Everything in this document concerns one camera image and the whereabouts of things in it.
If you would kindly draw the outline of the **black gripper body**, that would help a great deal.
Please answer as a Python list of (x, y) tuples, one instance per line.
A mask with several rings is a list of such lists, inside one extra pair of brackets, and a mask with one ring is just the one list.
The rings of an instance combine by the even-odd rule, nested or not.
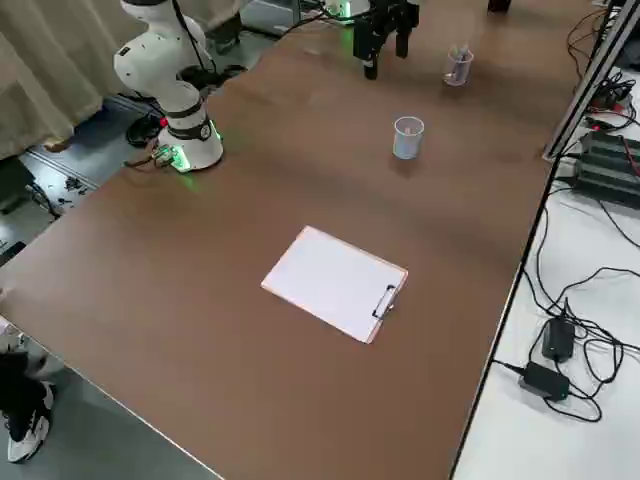
[(419, 5), (406, 0), (380, 0), (369, 2), (372, 19), (388, 22), (419, 23)]

